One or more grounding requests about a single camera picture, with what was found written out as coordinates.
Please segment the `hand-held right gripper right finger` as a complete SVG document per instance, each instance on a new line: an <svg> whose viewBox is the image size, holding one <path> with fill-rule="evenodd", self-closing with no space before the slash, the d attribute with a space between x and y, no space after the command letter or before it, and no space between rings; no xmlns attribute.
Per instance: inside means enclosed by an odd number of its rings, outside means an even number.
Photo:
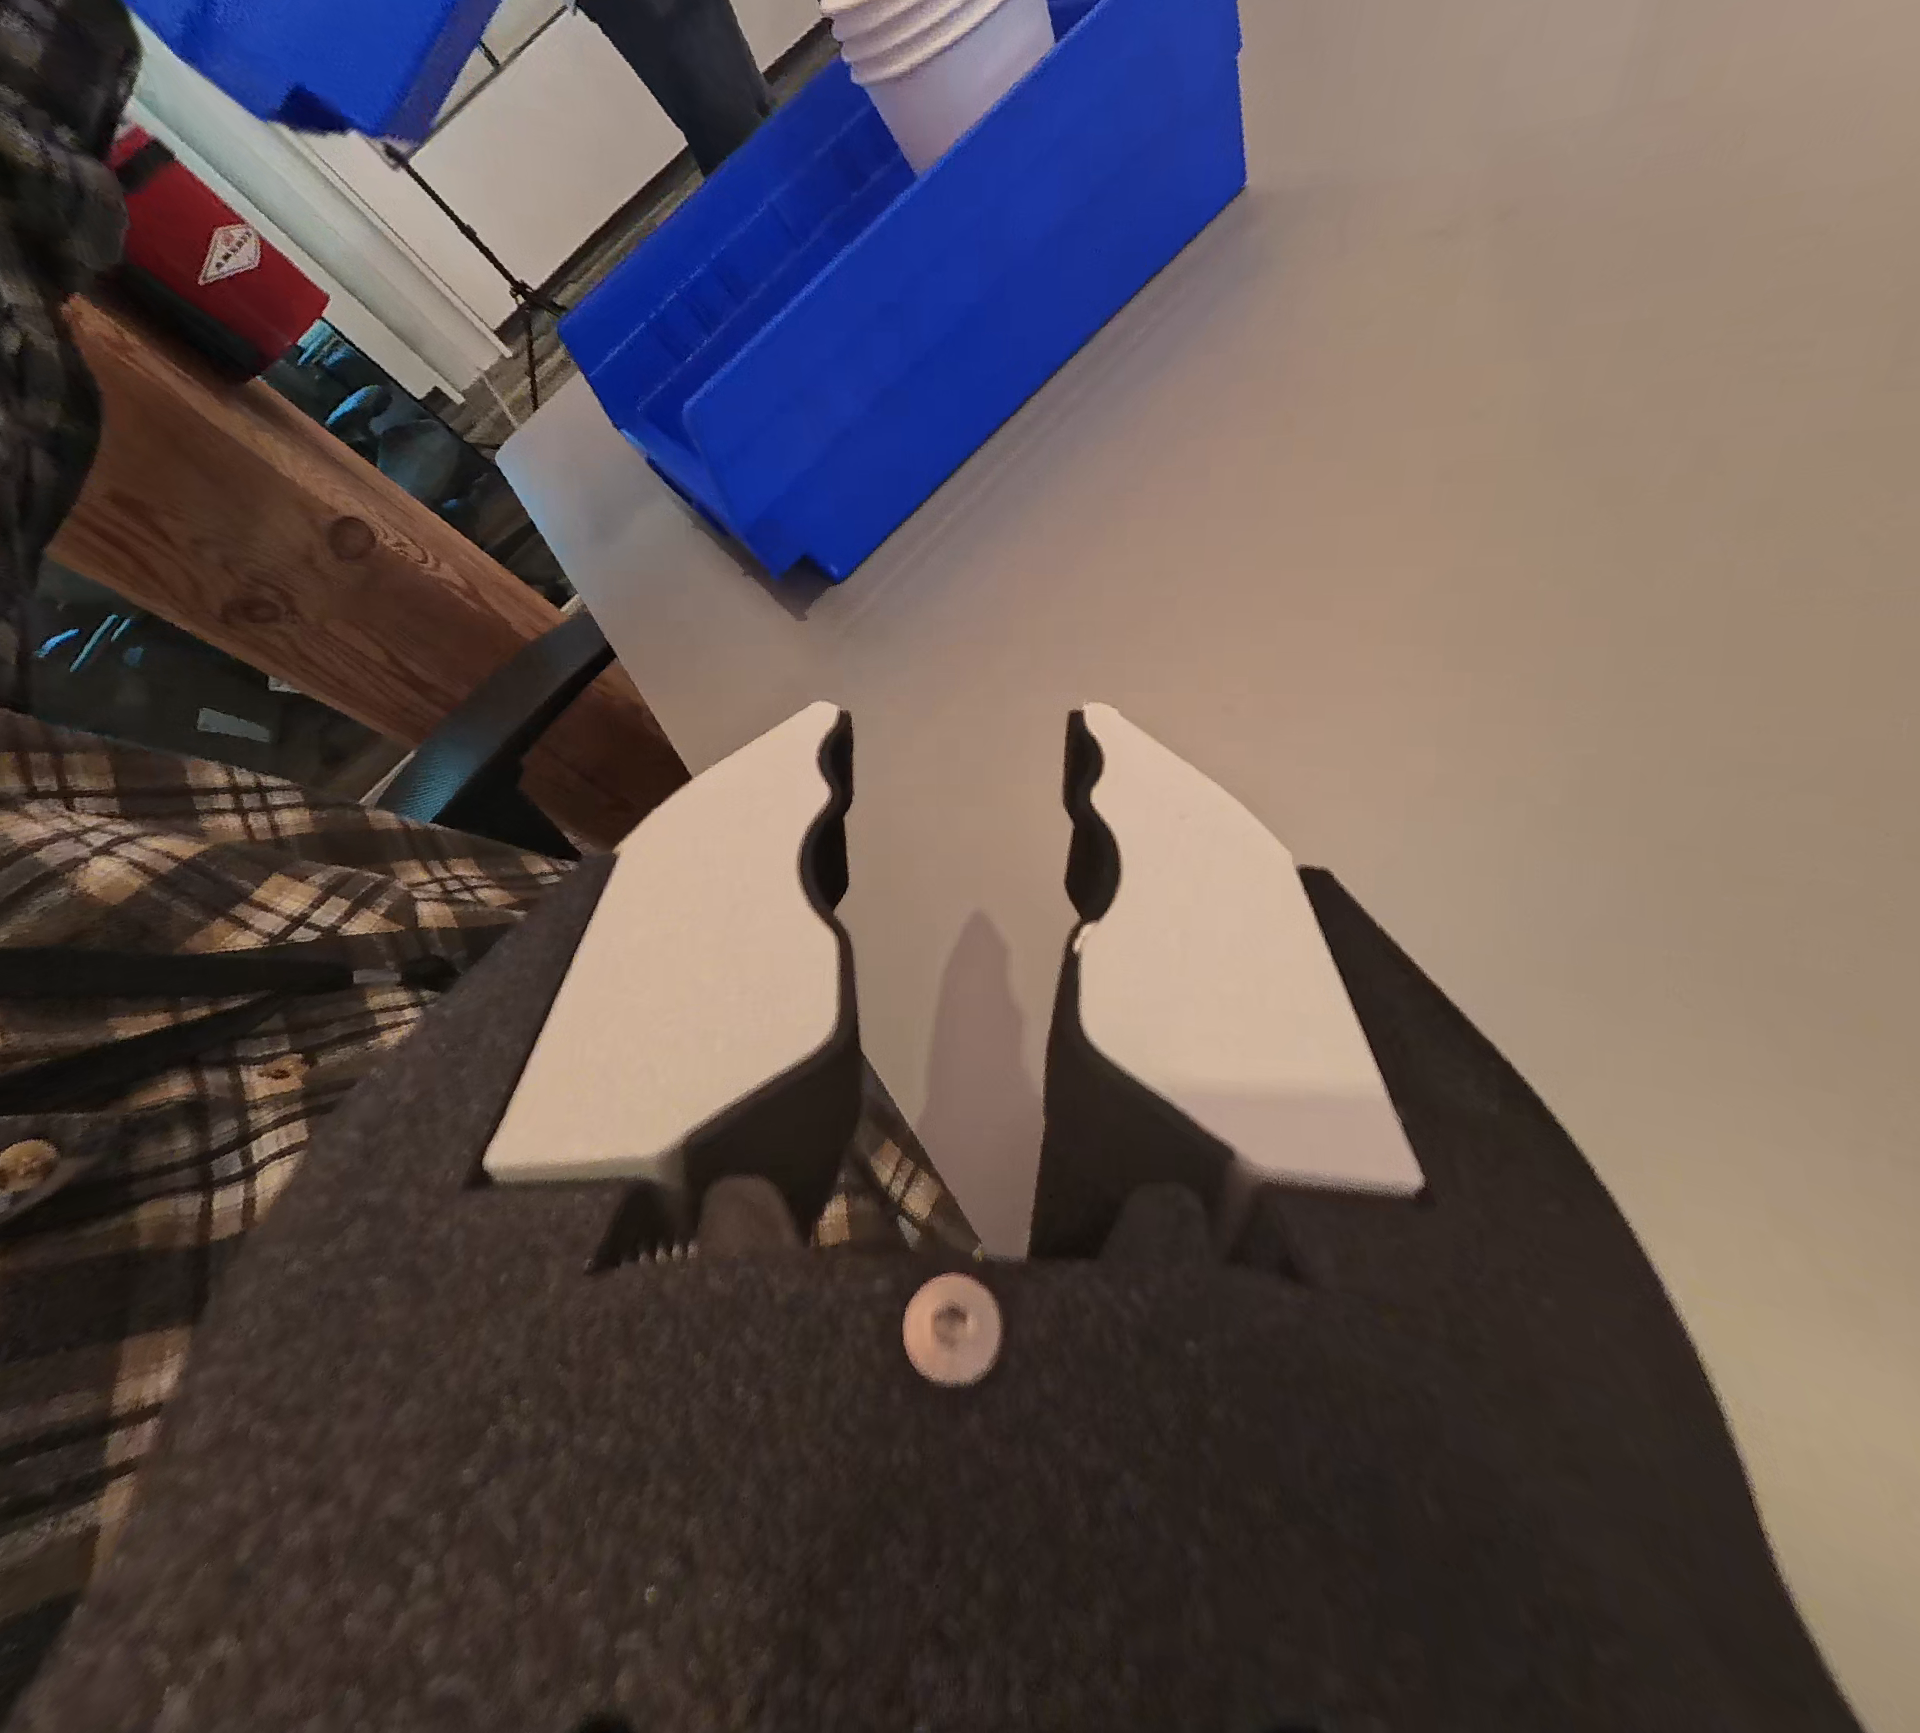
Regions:
<svg viewBox="0 0 1920 1733"><path fill-rule="evenodd" d="M1043 1194L1421 1194L1284 839L1107 704L1070 714L1062 806Z"/></svg>

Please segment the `person's left forearm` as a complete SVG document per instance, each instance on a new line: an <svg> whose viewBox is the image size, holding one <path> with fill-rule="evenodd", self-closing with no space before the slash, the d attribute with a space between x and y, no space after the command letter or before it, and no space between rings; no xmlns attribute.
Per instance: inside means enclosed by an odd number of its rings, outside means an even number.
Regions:
<svg viewBox="0 0 1920 1733"><path fill-rule="evenodd" d="M4 0L4 710L27 707L42 556L86 492L102 407L68 305L127 237L109 140L142 51L120 0Z"/></svg>

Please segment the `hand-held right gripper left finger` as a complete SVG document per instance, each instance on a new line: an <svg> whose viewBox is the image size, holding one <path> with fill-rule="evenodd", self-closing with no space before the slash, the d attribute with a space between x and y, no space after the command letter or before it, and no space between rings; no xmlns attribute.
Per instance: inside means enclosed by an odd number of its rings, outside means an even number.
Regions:
<svg viewBox="0 0 1920 1733"><path fill-rule="evenodd" d="M849 714L817 699L616 844L494 1185L834 1185L861 1117L847 813Z"/></svg>

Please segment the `black office chair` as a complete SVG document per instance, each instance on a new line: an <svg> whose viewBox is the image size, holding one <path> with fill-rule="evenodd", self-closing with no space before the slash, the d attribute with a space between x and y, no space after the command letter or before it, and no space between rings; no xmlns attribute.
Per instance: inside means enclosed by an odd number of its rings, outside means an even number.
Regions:
<svg viewBox="0 0 1920 1733"><path fill-rule="evenodd" d="M609 663L593 616L573 611L476 685L362 806L574 863L574 844L522 794L522 765Z"/></svg>

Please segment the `wooden pillar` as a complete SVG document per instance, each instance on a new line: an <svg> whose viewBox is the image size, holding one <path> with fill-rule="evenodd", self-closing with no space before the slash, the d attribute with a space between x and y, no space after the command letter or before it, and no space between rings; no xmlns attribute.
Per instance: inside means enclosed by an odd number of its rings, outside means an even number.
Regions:
<svg viewBox="0 0 1920 1733"><path fill-rule="evenodd" d="M221 377L107 292L73 296L68 326L102 432L50 558L135 611L406 758L567 619L267 386ZM574 851L609 851L684 784L616 660L522 765L522 794Z"/></svg>

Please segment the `red fire extinguisher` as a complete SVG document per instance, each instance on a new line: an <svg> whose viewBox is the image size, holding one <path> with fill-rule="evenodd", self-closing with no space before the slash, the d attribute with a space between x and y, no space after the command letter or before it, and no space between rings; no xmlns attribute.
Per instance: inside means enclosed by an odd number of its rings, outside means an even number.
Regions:
<svg viewBox="0 0 1920 1733"><path fill-rule="evenodd" d="M155 134L120 126L109 169L127 209L117 285L227 377L261 377L326 319L326 285Z"/></svg>

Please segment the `person in plaid shirt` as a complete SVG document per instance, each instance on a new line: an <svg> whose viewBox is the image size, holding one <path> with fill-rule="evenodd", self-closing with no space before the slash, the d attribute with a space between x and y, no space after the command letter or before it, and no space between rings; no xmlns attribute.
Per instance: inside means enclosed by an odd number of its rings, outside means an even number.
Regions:
<svg viewBox="0 0 1920 1733"><path fill-rule="evenodd" d="M574 863L4 714L4 1664L326 1120Z"/></svg>

